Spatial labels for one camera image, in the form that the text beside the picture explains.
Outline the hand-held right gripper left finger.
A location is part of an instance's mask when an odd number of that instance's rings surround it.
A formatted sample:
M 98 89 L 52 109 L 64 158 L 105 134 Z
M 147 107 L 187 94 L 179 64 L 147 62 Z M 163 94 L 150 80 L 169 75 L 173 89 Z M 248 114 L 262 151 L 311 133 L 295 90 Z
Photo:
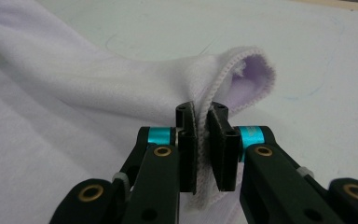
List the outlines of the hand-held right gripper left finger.
M 196 191 L 197 124 L 191 102 L 175 109 L 173 127 L 143 127 L 122 172 L 130 198 L 122 224 L 178 224 L 180 194 Z

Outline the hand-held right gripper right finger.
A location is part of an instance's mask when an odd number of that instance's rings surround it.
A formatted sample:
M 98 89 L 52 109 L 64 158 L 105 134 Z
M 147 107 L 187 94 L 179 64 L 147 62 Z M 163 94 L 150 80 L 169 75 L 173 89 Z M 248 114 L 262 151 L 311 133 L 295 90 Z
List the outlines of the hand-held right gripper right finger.
M 333 224 L 333 210 L 315 181 L 275 141 L 267 126 L 229 124 L 228 108 L 208 111 L 213 174 L 221 191 L 236 188 L 243 164 L 240 202 L 248 224 Z

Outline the lilac blanket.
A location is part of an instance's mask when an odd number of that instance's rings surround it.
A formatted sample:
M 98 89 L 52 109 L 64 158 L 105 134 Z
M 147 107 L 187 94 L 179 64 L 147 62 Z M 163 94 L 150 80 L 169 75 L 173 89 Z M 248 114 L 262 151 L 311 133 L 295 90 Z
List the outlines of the lilac blanket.
M 240 112 L 271 91 L 261 49 L 165 62 L 100 49 L 35 0 L 0 0 L 0 224 L 48 224 L 63 194 L 125 160 L 134 131 L 192 102 Z

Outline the white foam mat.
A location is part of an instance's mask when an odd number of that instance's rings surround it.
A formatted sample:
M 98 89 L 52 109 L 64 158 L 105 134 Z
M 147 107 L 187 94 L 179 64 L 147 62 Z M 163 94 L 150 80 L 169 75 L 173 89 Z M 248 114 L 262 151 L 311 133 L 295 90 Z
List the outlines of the white foam mat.
M 317 181 L 358 179 L 358 5 L 324 0 L 37 0 L 102 49 L 168 60 L 257 46 L 272 93 L 232 119 L 267 125 Z

